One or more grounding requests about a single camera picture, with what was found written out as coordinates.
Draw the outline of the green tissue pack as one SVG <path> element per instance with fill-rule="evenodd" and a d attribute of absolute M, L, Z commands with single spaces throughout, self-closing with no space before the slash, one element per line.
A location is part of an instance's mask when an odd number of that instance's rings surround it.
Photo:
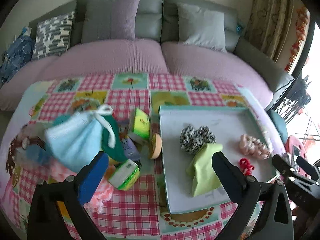
<path fill-rule="evenodd" d="M 128 191 L 140 176 L 138 165 L 131 159 L 122 163 L 110 176 L 108 182 L 120 191 Z"/>
<path fill-rule="evenodd" d="M 128 137 L 143 145 L 149 142 L 150 117 L 141 109 L 134 109 L 129 120 Z"/>

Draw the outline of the leopard print scrunchie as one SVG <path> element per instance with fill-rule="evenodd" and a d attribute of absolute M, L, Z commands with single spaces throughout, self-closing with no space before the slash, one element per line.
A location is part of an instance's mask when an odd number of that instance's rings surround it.
<path fill-rule="evenodd" d="M 215 134 L 208 126 L 195 129 L 193 125 L 189 125 L 181 131 L 180 148 L 184 152 L 196 154 L 203 145 L 215 143 Z"/>

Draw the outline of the light blue face mask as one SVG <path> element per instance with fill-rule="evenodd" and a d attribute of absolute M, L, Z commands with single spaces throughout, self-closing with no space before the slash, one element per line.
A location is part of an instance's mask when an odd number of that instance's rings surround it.
<path fill-rule="evenodd" d="M 112 114 L 113 109 L 109 105 L 76 112 L 65 122 L 45 131 L 46 146 L 62 165 L 78 173 L 100 152 L 104 128 L 110 133 L 109 145 L 114 147 L 112 127 L 104 119 L 104 116 Z"/>

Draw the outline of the purple cartoon packet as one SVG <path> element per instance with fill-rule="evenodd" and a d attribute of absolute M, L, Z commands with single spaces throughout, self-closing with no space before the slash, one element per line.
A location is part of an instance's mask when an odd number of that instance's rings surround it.
<path fill-rule="evenodd" d="M 139 161 L 141 159 L 140 152 L 130 138 L 124 138 L 121 143 L 127 159 L 131 159 L 132 161 Z"/>

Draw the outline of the pink white fluffy towel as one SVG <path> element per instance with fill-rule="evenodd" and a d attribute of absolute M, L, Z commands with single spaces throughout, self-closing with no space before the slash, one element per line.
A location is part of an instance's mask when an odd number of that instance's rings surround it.
<path fill-rule="evenodd" d="M 116 167 L 114 165 L 109 165 L 102 180 L 99 183 L 95 193 L 93 194 L 92 199 L 90 202 L 84 205 L 86 210 L 95 213 L 101 213 L 103 210 L 103 201 L 108 201 L 111 199 L 112 194 L 114 192 L 114 186 L 108 182 L 108 179 L 114 171 Z M 69 170 L 68 168 L 64 167 L 60 162 L 53 159 L 50 162 L 49 166 L 49 179 L 48 183 L 59 183 L 63 182 L 68 176 L 76 176 L 77 173 Z"/>

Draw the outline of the grey sofa with pink seat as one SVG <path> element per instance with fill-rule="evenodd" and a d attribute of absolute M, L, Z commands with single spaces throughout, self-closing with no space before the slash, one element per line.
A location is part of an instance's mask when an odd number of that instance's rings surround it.
<path fill-rule="evenodd" d="M 152 73 L 196 76 L 237 83 L 248 88 L 264 108 L 270 108 L 293 77 L 236 33 L 235 9 L 207 0 L 140 0 L 133 40 L 82 43 L 88 0 L 73 0 L 32 20 L 29 27 L 74 12 L 70 48 L 62 55 L 28 62 L 1 87 L 1 110 L 14 111 L 25 90 L 37 81 L 87 74 Z M 223 12 L 226 52 L 179 42 L 178 3 Z"/>

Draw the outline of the yellow green sponge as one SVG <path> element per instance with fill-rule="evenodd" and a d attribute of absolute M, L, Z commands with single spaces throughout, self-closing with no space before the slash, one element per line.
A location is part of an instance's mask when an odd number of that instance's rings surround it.
<path fill-rule="evenodd" d="M 104 119 L 111 125 L 112 131 L 114 133 L 114 147 L 109 145 L 109 131 L 104 128 L 102 133 L 102 140 L 101 140 L 101 149 L 115 162 L 123 163 L 127 160 L 125 157 L 124 149 L 121 143 L 121 139 L 119 136 L 119 127 L 112 115 L 104 116 Z"/>

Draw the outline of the pink satin scrunchie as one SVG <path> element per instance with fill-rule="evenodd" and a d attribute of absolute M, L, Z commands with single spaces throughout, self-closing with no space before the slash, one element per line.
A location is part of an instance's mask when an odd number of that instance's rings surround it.
<path fill-rule="evenodd" d="M 265 143 L 247 134 L 240 137 L 239 148 L 243 155 L 251 155 L 260 160 L 268 159 L 271 155 Z"/>

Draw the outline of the round orange tin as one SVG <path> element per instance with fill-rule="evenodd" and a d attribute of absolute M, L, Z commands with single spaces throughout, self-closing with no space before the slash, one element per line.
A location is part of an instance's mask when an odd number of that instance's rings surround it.
<path fill-rule="evenodd" d="M 153 133 L 149 143 L 149 159 L 157 159 L 162 150 L 162 138 L 158 133 Z"/>

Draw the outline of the light green cloth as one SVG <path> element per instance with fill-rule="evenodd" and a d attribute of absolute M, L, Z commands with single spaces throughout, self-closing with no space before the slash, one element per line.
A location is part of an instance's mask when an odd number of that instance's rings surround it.
<path fill-rule="evenodd" d="M 221 186 L 221 182 L 212 168 L 212 157 L 223 150 L 222 144 L 204 144 L 195 154 L 186 173 L 192 181 L 191 195 L 197 197 Z"/>

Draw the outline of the red pink yarn scrunchie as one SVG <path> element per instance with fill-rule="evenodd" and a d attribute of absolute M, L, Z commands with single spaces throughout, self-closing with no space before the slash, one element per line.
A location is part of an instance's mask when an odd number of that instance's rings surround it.
<path fill-rule="evenodd" d="M 252 175 L 252 172 L 254 170 L 254 166 L 246 158 L 241 158 L 239 160 L 239 167 L 244 176 Z"/>

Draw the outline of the red plastic stool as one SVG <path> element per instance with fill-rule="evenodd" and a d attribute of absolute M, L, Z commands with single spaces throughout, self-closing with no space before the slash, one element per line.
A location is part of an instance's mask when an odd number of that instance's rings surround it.
<path fill-rule="evenodd" d="M 304 177 L 311 177 L 297 164 L 297 158 L 300 156 L 307 160 L 306 150 L 303 144 L 293 135 L 289 136 L 284 144 L 286 153 L 284 154 L 285 161 L 293 167 L 300 175 Z"/>

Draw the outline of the clear box with blue item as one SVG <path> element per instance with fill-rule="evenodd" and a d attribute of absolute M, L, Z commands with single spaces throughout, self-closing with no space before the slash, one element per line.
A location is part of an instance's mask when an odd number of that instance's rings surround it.
<path fill-rule="evenodd" d="M 48 166 L 51 161 L 51 154 L 46 150 L 46 141 L 38 135 L 31 135 L 20 132 L 14 141 L 16 164 L 25 168 L 36 168 Z"/>

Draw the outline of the blue clothes pile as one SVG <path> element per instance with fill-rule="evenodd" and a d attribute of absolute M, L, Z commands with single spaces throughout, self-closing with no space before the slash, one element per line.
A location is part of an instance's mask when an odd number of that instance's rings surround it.
<path fill-rule="evenodd" d="M 1 86 L 9 82 L 31 60 L 34 44 L 31 28 L 24 27 L 19 37 L 2 54 Z"/>

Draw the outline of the purple cushion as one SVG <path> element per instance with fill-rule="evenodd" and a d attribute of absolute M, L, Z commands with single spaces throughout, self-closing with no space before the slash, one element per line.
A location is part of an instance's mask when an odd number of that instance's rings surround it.
<path fill-rule="evenodd" d="M 88 0 L 82 29 L 82 43 L 135 38 L 140 0 Z"/>

